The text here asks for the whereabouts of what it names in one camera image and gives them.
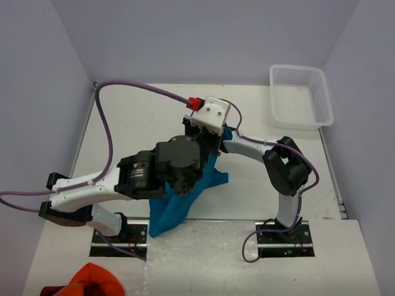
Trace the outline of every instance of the white platform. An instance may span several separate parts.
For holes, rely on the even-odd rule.
[[[277,193],[263,165],[222,155],[217,168],[230,183],[208,189],[193,205],[190,218],[244,221],[189,221],[156,239],[148,239],[148,262],[134,258],[90,258],[93,230],[62,228],[46,222],[24,296],[39,295],[44,286],[61,286],[87,262],[113,273],[127,295],[361,295],[379,296],[375,275],[357,221],[340,220],[336,194],[318,131],[286,131],[268,122],[268,87],[160,85],[182,96],[209,95],[235,102],[244,115],[241,130],[261,138],[291,136],[320,172],[321,182],[304,197],[302,213],[309,220],[316,257],[267,258],[247,264],[241,258],[243,239],[254,230],[248,220],[277,213]],[[108,87],[102,104],[114,139],[114,163],[157,141],[183,134],[182,104],[128,87]],[[235,112],[230,114],[235,125]],[[99,171],[106,161],[104,130],[94,107],[74,176]],[[144,201],[108,202],[127,216],[149,216]],[[255,237],[247,246],[256,255]]]

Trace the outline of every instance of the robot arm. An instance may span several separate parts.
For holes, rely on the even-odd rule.
[[[62,226],[88,225],[104,236],[118,236],[126,231],[126,217],[110,213],[97,203],[164,198],[165,183],[177,195],[192,192],[203,177],[210,155],[219,154],[230,109],[229,103],[214,97],[200,103],[202,106],[193,116],[184,117],[185,135],[174,136],[167,142],[158,142],[153,150],[121,159],[99,181],[92,181],[99,173],[73,179],[50,174],[47,188],[54,193],[50,201],[41,204],[39,216]],[[82,182],[87,185],[59,190]]]
[[[95,183],[90,180],[98,173],[73,179],[50,174],[47,187],[54,193],[50,201],[41,204],[39,216],[63,226],[88,225],[104,236],[121,236],[127,231],[126,217],[108,212],[98,205],[99,202],[164,198],[166,182],[178,195],[185,195],[192,192],[202,178],[210,155],[222,151],[241,154],[265,164],[271,184],[279,192],[276,219],[284,228],[291,226],[297,213],[299,191],[311,171],[287,149],[269,149],[241,139],[235,132],[232,140],[222,141],[229,109],[227,102],[208,97],[194,115],[184,117],[185,135],[158,142],[153,150],[121,159]],[[278,142],[300,151],[291,138],[284,137]],[[83,181],[88,184],[59,191],[59,188]]]
[[[278,191],[276,221],[284,228],[290,227],[297,215],[299,191],[307,183],[311,169],[288,149],[249,142],[241,139],[235,131],[232,134],[232,140],[223,142],[223,152],[240,154],[262,162],[266,166],[270,182]],[[277,142],[300,152],[295,142],[289,137],[283,137]]]

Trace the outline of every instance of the red connector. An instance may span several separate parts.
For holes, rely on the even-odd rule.
[[[189,100],[192,102],[192,105],[187,105],[186,107],[191,110],[198,111],[204,105],[204,100],[198,97],[189,97]]]

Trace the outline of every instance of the orange cloth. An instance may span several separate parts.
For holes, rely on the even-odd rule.
[[[57,296],[125,296],[125,291],[118,279],[109,271],[88,263],[74,275],[68,286],[45,287],[40,296],[55,294]]]

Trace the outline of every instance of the blue fabric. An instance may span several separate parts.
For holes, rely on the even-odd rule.
[[[231,130],[225,125],[222,139],[232,139]],[[149,201],[149,235],[157,237],[159,234],[177,227],[188,215],[193,202],[204,189],[225,184],[228,182],[228,173],[221,173],[214,166],[217,156],[210,156],[204,168],[203,178],[197,183],[193,192],[177,196],[174,190],[166,183],[167,195],[164,199],[151,199]]]

